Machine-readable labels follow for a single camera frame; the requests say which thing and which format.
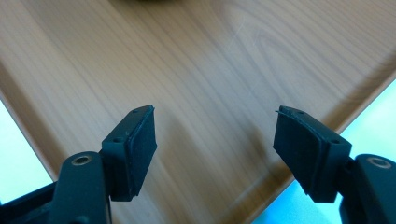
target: wooden table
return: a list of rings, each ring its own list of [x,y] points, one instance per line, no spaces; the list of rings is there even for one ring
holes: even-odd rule
[[[280,105],[342,131],[395,78],[396,1],[0,1],[0,90],[54,180],[130,110],[158,149],[116,223],[249,222],[291,181]]]

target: wooden surface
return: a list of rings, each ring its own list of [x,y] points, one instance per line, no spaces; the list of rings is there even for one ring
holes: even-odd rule
[[[341,131],[394,78],[396,1],[0,1],[0,90],[54,179],[154,105],[158,150],[117,223],[250,221],[289,183],[280,105]]]

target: dark object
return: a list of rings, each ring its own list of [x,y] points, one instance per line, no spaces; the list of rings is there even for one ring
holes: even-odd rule
[[[111,223],[112,201],[138,195],[157,144],[154,107],[130,112],[102,150],[64,161],[56,183],[0,206],[0,223]]]
[[[337,192],[344,223],[396,223],[396,163],[375,155],[349,158],[351,144],[304,111],[279,108],[274,149],[316,203]]]

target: metal screw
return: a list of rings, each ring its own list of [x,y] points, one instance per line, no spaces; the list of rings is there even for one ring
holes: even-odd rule
[[[392,165],[388,161],[384,161],[378,157],[367,158],[367,161],[381,169],[390,169],[390,167],[392,167]]]
[[[72,160],[72,164],[75,166],[85,165],[91,161],[91,156],[80,156]]]

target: light blue floor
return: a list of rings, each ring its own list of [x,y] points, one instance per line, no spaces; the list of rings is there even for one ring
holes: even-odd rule
[[[396,81],[377,97],[341,134],[352,144],[351,158],[370,153],[396,161]],[[291,185],[253,222],[341,223],[338,195],[334,204],[313,203],[299,183]]]
[[[20,129],[0,102],[0,202],[52,183]]]

